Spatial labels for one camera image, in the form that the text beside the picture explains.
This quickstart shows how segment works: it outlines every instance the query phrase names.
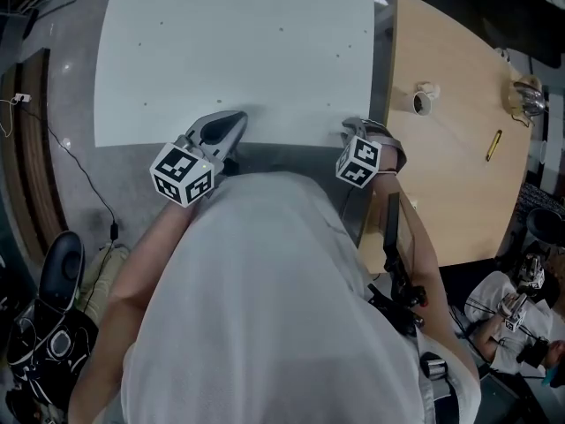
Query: cup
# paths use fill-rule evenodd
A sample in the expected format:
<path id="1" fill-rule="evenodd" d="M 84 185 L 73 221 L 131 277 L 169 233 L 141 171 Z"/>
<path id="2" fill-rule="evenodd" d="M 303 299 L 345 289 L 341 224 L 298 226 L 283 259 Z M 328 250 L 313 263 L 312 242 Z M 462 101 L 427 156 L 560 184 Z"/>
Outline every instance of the cup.
<path id="1" fill-rule="evenodd" d="M 406 95 L 403 98 L 403 110 L 425 117 L 432 113 L 432 99 L 423 91 Z"/>

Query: person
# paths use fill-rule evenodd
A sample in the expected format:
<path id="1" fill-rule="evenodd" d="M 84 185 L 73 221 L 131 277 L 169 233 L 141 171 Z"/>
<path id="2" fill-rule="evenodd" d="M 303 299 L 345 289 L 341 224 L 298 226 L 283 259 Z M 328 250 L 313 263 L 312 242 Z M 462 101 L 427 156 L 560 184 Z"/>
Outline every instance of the person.
<path id="1" fill-rule="evenodd" d="M 396 165 L 385 146 L 380 170 Z M 402 192 L 393 174 L 372 187 L 383 212 Z M 411 279 L 429 302 L 414 308 L 426 321 L 418 341 L 447 362 L 459 422 L 472 423 L 477 369 L 450 327 L 431 241 L 403 193 L 402 203 Z M 309 178 L 243 175 L 198 207 L 169 203 L 113 285 L 69 422 L 104 422 L 118 400 L 136 424 L 425 422 L 418 348 L 367 302 L 369 282 Z"/>
<path id="2" fill-rule="evenodd" d="M 534 302 L 524 303 L 524 321 L 516 330 L 505 325 L 505 315 L 499 304 L 512 294 L 518 295 L 509 276 L 497 270 L 490 260 L 474 262 L 457 271 L 458 267 L 441 270 L 443 283 L 451 304 L 475 323 L 471 341 L 490 363 L 491 369 L 518 374 L 524 362 L 538 367 L 546 375 L 544 384 L 557 388 L 565 383 L 565 341 L 549 339 L 553 325 L 551 307 L 559 292 L 549 284 L 554 278 L 546 273 L 546 284 Z"/>

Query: white table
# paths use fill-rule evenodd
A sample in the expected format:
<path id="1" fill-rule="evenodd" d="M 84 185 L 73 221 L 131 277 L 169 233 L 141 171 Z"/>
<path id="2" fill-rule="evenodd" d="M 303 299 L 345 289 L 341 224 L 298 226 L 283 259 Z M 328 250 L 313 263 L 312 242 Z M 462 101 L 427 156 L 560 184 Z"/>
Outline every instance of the white table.
<path id="1" fill-rule="evenodd" d="M 109 0 L 96 66 L 96 146 L 174 140 L 244 110 L 243 141 L 341 146 L 367 117 L 373 0 Z"/>

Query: person sitting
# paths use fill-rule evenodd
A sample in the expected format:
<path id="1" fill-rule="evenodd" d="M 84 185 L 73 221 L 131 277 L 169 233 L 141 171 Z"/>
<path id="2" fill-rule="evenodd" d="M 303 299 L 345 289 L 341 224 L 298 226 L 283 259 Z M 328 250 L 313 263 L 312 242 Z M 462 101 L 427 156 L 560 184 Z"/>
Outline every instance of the person sitting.
<path id="1" fill-rule="evenodd" d="M 545 370 L 544 384 L 557 388 L 565 384 L 565 341 L 548 342 L 553 326 L 551 307 L 559 298 L 559 289 L 543 287 L 523 306 L 524 321 L 516 331 L 505 325 L 506 313 L 500 303 L 519 295 L 509 276 L 493 271 L 492 260 L 466 266 L 441 269 L 448 302 L 458 308 L 477 327 L 471 341 L 491 369 L 518 374 L 524 362 Z M 546 275 L 546 281 L 554 278 Z"/>

